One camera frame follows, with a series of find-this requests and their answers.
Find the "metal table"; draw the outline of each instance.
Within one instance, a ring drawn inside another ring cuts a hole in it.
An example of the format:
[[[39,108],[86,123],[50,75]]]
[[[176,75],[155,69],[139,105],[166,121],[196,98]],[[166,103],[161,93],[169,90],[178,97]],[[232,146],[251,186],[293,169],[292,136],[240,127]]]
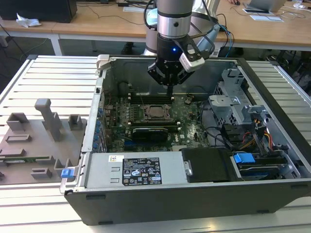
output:
[[[41,118],[33,107],[37,98],[50,98],[60,118],[81,114],[87,119],[96,81],[96,57],[38,56],[27,60],[0,95],[0,139],[11,112]],[[283,71],[269,62],[249,62],[259,78],[311,142],[311,99]],[[250,90],[255,101],[259,98]],[[311,231],[311,197],[295,200],[274,214],[226,216],[106,226],[84,225],[59,192],[59,184],[0,187],[0,232],[273,232]]]

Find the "open computer chassis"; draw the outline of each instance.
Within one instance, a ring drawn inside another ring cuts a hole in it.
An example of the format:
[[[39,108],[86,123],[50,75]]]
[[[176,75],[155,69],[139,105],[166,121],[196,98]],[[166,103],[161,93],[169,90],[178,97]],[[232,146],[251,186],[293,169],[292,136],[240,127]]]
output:
[[[207,60],[169,98],[153,60],[99,57],[75,180],[61,185],[85,224],[272,213],[311,191],[310,145],[245,60]]]

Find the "blue latch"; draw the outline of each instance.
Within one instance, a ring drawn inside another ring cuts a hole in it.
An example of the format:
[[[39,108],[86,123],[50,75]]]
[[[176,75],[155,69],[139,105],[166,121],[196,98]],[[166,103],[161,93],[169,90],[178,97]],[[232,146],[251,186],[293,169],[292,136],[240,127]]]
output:
[[[255,159],[251,153],[237,153],[233,155],[235,162],[246,164],[246,163],[254,163]]]
[[[65,168],[62,170],[61,178],[74,178],[74,169],[73,168]]]

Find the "power supply label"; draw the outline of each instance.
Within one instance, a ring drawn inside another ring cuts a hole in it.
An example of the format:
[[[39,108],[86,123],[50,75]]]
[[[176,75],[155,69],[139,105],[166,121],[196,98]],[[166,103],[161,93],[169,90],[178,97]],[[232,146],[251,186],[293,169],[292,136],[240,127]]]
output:
[[[162,184],[159,158],[123,159],[122,184]]]

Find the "desk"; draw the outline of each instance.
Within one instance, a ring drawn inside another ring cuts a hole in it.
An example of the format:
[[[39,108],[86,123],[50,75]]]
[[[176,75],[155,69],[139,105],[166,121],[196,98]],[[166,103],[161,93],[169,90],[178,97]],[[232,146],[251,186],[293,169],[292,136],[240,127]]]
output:
[[[59,39],[79,40],[104,40],[104,41],[131,41],[145,42],[145,26],[129,23],[124,19],[111,16],[120,16],[131,22],[142,24],[143,14],[124,12],[122,7],[116,4],[112,6],[90,6],[78,4],[78,11],[70,24],[42,22],[42,26],[30,27],[28,29],[19,26],[15,21],[2,20],[0,23],[12,36],[39,37],[51,40],[55,55],[62,55]],[[283,7],[286,11],[302,13],[306,18],[285,18],[284,23],[254,21],[250,16],[240,16],[234,9],[233,4],[227,0],[221,0],[217,13],[223,13],[227,18],[227,26],[235,36],[235,47],[257,48],[257,49],[279,49],[279,50],[304,50],[311,51],[311,12],[294,10]],[[241,14],[243,5],[235,6]],[[6,35],[0,29],[0,36]],[[221,47],[226,40],[224,33],[219,33],[216,47]]]
[[[227,18],[227,27],[235,36],[235,47],[255,49],[299,50],[311,51],[311,12],[294,10],[282,7],[275,15],[284,11],[292,11],[304,14],[306,18],[292,19],[293,16],[286,13],[281,16],[284,22],[255,21],[248,16],[241,5],[235,6],[227,0],[221,0],[217,13],[223,13]],[[285,6],[293,7],[293,2],[286,2]],[[225,24],[223,16],[219,16],[221,24]],[[217,41],[224,41],[224,33],[220,33]]]

